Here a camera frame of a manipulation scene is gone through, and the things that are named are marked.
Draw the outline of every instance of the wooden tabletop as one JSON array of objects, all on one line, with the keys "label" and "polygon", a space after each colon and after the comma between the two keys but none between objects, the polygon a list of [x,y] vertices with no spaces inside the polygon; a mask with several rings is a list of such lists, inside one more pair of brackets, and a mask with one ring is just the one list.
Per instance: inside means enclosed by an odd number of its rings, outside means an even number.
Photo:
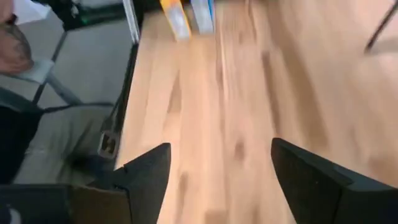
[{"label": "wooden tabletop", "polygon": [[398,21],[363,53],[390,4],[224,1],[181,42],[146,15],[118,167],[172,144],[159,223],[293,223],[274,136],[398,187]]}]

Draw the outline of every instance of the wood grain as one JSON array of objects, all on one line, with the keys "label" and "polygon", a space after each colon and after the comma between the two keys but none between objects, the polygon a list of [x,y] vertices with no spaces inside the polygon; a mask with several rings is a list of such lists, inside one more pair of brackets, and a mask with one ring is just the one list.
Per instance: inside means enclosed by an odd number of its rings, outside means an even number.
[{"label": "wood grain", "polygon": [[275,136],[398,187],[398,20],[363,53],[390,4],[220,1],[184,42],[146,15],[118,166],[171,142],[158,223],[294,223]]}]

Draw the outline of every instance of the person's leg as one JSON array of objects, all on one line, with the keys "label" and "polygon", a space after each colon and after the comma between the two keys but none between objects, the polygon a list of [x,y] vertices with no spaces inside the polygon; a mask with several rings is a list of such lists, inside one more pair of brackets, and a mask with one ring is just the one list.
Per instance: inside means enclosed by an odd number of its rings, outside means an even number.
[{"label": "person's leg", "polygon": [[44,114],[14,179],[16,184],[87,184],[94,177],[80,169],[95,157],[101,126],[110,107],[80,106]]}]

